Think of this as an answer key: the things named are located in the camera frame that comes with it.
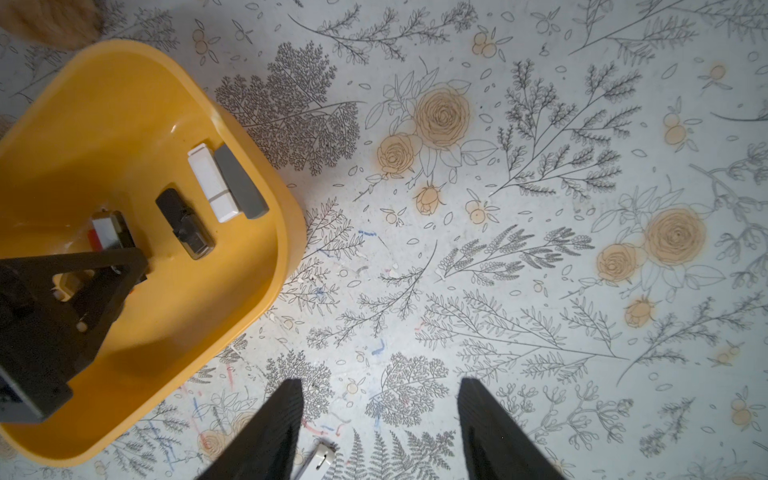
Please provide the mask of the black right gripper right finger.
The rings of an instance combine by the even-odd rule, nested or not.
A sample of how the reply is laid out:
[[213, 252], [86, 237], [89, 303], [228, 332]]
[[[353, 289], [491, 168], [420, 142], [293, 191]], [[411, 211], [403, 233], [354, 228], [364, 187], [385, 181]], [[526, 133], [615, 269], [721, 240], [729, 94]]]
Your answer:
[[480, 380], [461, 380], [457, 408], [470, 479], [563, 479]]

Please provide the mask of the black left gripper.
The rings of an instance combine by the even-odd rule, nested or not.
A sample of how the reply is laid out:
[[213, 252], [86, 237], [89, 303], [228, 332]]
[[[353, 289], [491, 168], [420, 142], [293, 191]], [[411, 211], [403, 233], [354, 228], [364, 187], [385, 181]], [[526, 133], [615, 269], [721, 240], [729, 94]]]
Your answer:
[[[148, 269], [137, 247], [1, 261], [1, 421], [41, 423], [73, 397], [67, 381], [97, 356]], [[66, 301], [54, 277], [92, 276]]]

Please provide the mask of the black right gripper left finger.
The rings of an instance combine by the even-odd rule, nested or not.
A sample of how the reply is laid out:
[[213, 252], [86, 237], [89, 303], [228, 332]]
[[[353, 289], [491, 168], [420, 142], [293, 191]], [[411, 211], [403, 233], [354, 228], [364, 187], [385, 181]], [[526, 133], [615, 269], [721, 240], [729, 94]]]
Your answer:
[[198, 479], [288, 479], [303, 410], [302, 382], [284, 380]]

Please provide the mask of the dark black usb flash drive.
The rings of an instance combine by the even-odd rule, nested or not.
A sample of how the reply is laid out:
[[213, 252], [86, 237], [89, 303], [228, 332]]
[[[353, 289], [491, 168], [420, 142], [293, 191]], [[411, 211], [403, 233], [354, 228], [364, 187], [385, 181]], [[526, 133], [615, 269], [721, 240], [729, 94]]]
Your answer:
[[187, 205], [176, 189], [163, 190], [155, 203], [174, 236], [193, 260], [200, 260], [214, 250], [214, 240], [197, 213]]

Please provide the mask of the grey usb flash drive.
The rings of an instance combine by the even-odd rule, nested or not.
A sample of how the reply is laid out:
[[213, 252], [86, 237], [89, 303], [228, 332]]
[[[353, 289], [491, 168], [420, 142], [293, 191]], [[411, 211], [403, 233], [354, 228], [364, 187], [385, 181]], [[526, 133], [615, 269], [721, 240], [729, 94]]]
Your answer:
[[213, 156], [234, 201], [245, 217], [256, 220], [266, 215], [269, 212], [269, 206], [265, 198], [231, 149], [224, 144], [214, 152]]

